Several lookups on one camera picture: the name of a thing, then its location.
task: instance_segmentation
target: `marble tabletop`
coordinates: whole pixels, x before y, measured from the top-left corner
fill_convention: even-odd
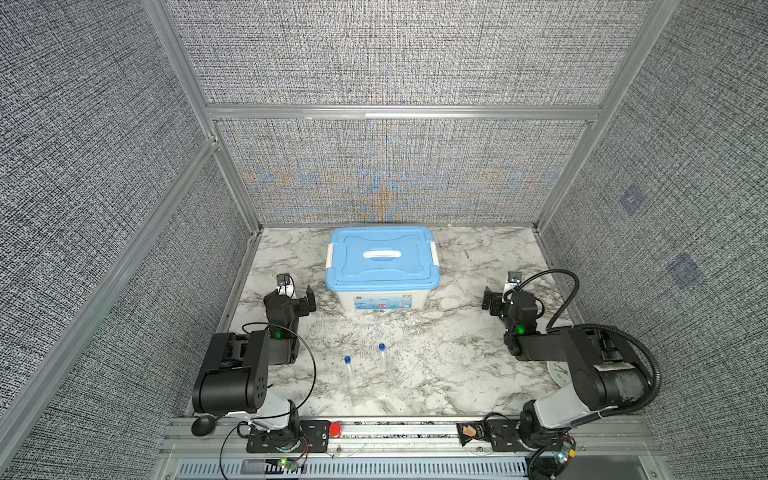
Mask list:
[[[230,331],[247,322],[266,321],[263,295],[276,288],[275,276],[288,272],[297,293],[311,285],[317,311],[300,320],[299,334],[317,364],[317,383],[301,415],[482,415],[517,413],[529,399],[557,389],[543,362],[519,362],[509,354],[499,319],[481,310],[485,286],[501,291],[508,270],[524,278],[546,262],[529,228],[432,228],[438,245],[441,282],[423,310],[349,313],[325,284],[331,228],[264,230]],[[551,276],[526,287],[547,307],[540,328],[562,298]],[[569,323],[567,314],[559,324]],[[395,385],[373,382],[378,345],[389,347]],[[358,378],[374,384],[351,396],[344,356],[351,356]],[[310,388],[313,367],[302,347],[292,365],[271,366],[274,392],[300,402]]]

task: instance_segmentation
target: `orange object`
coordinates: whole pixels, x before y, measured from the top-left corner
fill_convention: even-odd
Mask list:
[[[339,438],[339,435],[341,435],[341,425],[334,422],[328,427],[328,433],[335,439]]]

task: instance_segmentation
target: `dark square patch on wall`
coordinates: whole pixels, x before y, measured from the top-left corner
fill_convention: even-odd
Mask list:
[[[694,262],[694,259],[690,257],[688,252],[683,252],[675,257],[667,265],[667,273],[672,277],[672,280],[674,280],[677,288],[680,290],[690,289],[692,286],[701,283],[704,277],[701,268],[696,265],[696,262]]]
[[[645,205],[645,194],[637,185],[630,185],[624,195],[619,199],[619,204],[630,215],[635,215],[637,211]]]

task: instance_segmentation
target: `blue storage box lid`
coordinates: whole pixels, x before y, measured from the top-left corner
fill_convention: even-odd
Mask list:
[[[432,290],[440,268],[424,227],[339,228],[331,235],[326,285],[334,292]]]

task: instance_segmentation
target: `box label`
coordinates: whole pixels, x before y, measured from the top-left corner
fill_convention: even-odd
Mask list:
[[[411,308],[413,295],[362,295],[355,296],[355,310],[399,310]]]

